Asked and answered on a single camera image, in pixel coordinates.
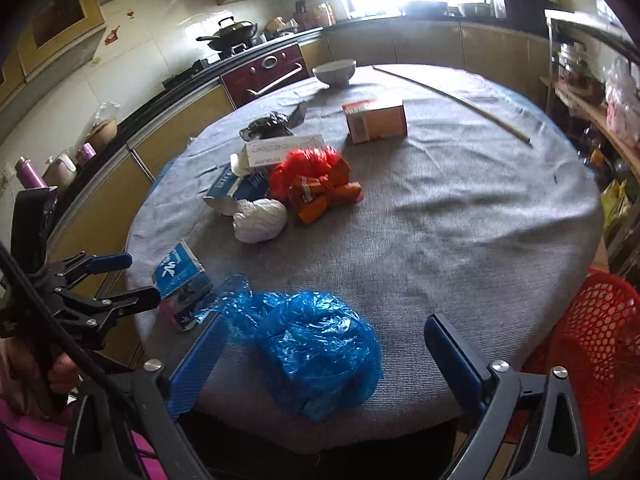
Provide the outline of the left hand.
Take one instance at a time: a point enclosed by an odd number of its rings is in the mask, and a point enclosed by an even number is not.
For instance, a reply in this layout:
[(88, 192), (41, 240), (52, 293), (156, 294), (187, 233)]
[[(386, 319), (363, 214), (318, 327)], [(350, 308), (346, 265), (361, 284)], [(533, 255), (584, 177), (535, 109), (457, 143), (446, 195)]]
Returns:
[[(47, 371), (48, 393), (64, 398), (79, 384), (79, 368), (62, 353)], [(26, 342), (16, 338), (1, 341), (1, 399), (17, 414), (40, 416), (35, 386), (43, 386), (40, 368)]]

